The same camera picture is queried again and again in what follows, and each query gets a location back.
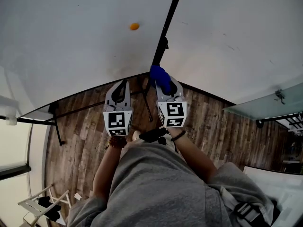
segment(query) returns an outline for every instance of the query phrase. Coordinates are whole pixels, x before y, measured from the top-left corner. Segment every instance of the metal bracket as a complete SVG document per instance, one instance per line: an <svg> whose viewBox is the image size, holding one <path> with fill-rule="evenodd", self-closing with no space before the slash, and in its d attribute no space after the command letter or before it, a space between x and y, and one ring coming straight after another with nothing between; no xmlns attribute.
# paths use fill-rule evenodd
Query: metal bracket
<svg viewBox="0 0 303 227"><path fill-rule="evenodd" d="M283 101L285 99L285 96L282 94L282 90L280 89L276 91L275 95L278 97L277 99L275 99L275 101L281 100L281 103L285 105L285 102Z"/></svg>
<svg viewBox="0 0 303 227"><path fill-rule="evenodd" d="M185 101L185 97L183 95L183 87L181 86L181 84L173 77L170 77L170 79L171 79L171 82L170 82L171 92L169 93L169 95L164 94L162 91L162 88L159 87L157 82L155 81L158 102L175 102L175 101L183 102L183 101Z"/></svg>
<svg viewBox="0 0 303 227"><path fill-rule="evenodd" d="M128 135L133 120L129 82L122 80L106 93L103 116L110 136Z"/></svg>

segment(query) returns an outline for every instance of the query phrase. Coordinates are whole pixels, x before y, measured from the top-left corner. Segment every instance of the blue object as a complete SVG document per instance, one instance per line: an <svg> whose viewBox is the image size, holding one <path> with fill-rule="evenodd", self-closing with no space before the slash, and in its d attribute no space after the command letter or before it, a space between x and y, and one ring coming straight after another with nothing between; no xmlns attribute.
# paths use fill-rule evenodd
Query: blue object
<svg viewBox="0 0 303 227"><path fill-rule="evenodd" d="M161 87L163 93L169 93L170 88L170 76L169 74L160 66L152 65L150 69L150 79L151 85L156 88L155 81Z"/></svg>

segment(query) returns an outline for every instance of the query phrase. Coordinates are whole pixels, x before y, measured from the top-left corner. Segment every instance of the black strap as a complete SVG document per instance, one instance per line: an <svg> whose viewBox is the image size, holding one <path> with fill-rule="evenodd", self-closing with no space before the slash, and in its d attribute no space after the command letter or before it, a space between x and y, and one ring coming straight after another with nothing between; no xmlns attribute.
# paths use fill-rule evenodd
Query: black strap
<svg viewBox="0 0 303 227"><path fill-rule="evenodd" d="M156 129L147 131L146 133L139 135L139 138L148 143L152 143L152 142L157 141L161 136L165 135L166 133L167 133L167 130L164 127L161 129L156 128Z"/></svg>
<svg viewBox="0 0 303 227"><path fill-rule="evenodd" d="M234 212L239 218L247 221L252 227L269 227L261 211L256 206L242 202L235 207Z"/></svg>
<svg viewBox="0 0 303 227"><path fill-rule="evenodd" d="M182 131L179 135L177 135L175 138L171 138L171 141L176 141L177 139L179 139L180 137L182 137L183 135L185 135L186 131Z"/></svg>

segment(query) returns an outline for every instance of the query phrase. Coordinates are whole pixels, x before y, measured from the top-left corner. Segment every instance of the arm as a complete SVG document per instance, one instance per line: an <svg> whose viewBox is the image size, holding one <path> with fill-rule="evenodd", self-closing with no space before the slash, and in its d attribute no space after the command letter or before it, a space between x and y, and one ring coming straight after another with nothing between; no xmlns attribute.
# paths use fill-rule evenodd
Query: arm
<svg viewBox="0 0 303 227"><path fill-rule="evenodd" d="M171 136L178 136L182 130L180 128L167 128ZM190 139L183 135L175 141L175 144L181 152L183 158L189 167L206 183L215 175L217 168L210 158L195 146Z"/></svg>
<svg viewBox="0 0 303 227"><path fill-rule="evenodd" d="M94 195L104 199L105 202L108 201L110 187L119 164L120 154L121 148L109 146L94 178Z"/></svg>

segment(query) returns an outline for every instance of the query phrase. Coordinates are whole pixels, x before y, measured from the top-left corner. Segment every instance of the black metal rod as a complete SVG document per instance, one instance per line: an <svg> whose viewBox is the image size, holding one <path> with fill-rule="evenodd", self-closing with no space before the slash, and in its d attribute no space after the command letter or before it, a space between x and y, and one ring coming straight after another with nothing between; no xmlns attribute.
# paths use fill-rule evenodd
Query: black metal rod
<svg viewBox="0 0 303 227"><path fill-rule="evenodd" d="M139 93L143 93L143 91L132 92L131 95L136 95L136 94L139 94ZM91 104L91 105L85 106L83 108L79 108L79 109L75 109L75 110L70 111L70 112L63 113L61 115L56 116L56 118L59 119L59 118L65 117L65 116L70 115L70 114L75 114L75 113L80 112L80 111L85 110L85 109L89 109L89 108L93 108L93 107L102 105L104 103L105 103L105 101L98 102L98 103L95 103L95 104ZM55 120L55 117L51 118L51 119L48 119L48 120L45 120L44 122L48 122L48 121L51 121L51 120Z"/></svg>
<svg viewBox="0 0 303 227"><path fill-rule="evenodd" d="M299 126L300 126L301 128L303 128L303 124L302 124L303 121L301 121L301 120L299 119L299 117L296 117L296 119L298 120L298 122L299 122L299 124L300 124Z"/></svg>
<svg viewBox="0 0 303 227"><path fill-rule="evenodd" d="M296 122L296 120L294 120L293 118L290 118L289 120L291 120L292 123Z"/></svg>
<svg viewBox="0 0 303 227"><path fill-rule="evenodd" d="M24 166L17 166L15 168L9 169L9 170L3 170L0 171L0 180L4 180L7 178L11 178L14 176L21 175L23 173L29 172L30 166L28 164L25 164Z"/></svg>
<svg viewBox="0 0 303 227"><path fill-rule="evenodd" d="M162 56L164 54L164 51L165 51L167 43L168 43L165 36L166 36L167 30L169 28L169 25L171 23L171 20L174 16L174 13L175 13L175 10L177 8L178 3L179 3L179 0L172 0L172 2L171 2L169 12L167 14L167 17L166 17L166 20L165 20L165 23L164 23L164 27L162 29L162 33L161 33L161 36L160 36L160 39L159 39L159 43L158 43L158 46L157 46L157 49L156 49L156 53L155 53L155 56L154 56L153 61L152 61L153 65L160 65L160 61L162 59Z"/></svg>
<svg viewBox="0 0 303 227"><path fill-rule="evenodd" d="M289 119L286 119L286 120L289 122L289 125L292 123ZM296 129L298 129L298 126L294 125L294 127L295 127Z"/></svg>
<svg viewBox="0 0 303 227"><path fill-rule="evenodd" d="M268 122L268 121L274 121L274 120L280 120L280 119L291 119L296 116L299 116L300 113L295 113L292 115L285 115L285 116L280 116L280 117L274 117L274 118L269 118L269 119L260 119L261 122Z"/></svg>
<svg viewBox="0 0 303 227"><path fill-rule="evenodd" d="M294 119L294 118L291 118L291 120L292 120L292 123L296 123L297 121Z"/></svg>
<svg viewBox="0 0 303 227"><path fill-rule="evenodd" d="M303 123L303 121L299 121L299 122L295 122L295 123L290 123L289 125L296 125L296 124L300 124Z"/></svg>
<svg viewBox="0 0 303 227"><path fill-rule="evenodd" d="M143 89L143 86L142 86L142 82L141 82L141 79L140 79L140 76L137 77L137 83L139 84L140 88L141 88L141 91L142 91L142 95L143 95L143 99L144 99L144 102L145 102L145 106L146 106L146 109L147 109L147 112L148 112L148 117L149 117L149 120L150 122L153 121L153 117L152 117L152 113L151 113L151 110L150 110L150 107L148 106L148 102L146 100L146 95L148 93L148 91L145 91Z"/></svg>
<svg viewBox="0 0 303 227"><path fill-rule="evenodd" d="M54 118L54 121L55 121L55 127L56 127L56 131L57 131L57 136L58 136L59 144L63 145L65 142L61 140L60 133L59 133L59 128L58 128L58 123L57 123L57 118L56 117Z"/></svg>
<svg viewBox="0 0 303 227"><path fill-rule="evenodd" d="M5 120L5 117L0 115L0 119ZM24 118L17 119L17 122L21 122L21 123L34 123L34 124L42 124L42 125L55 125L54 122L39 121L39 120L24 119Z"/></svg>

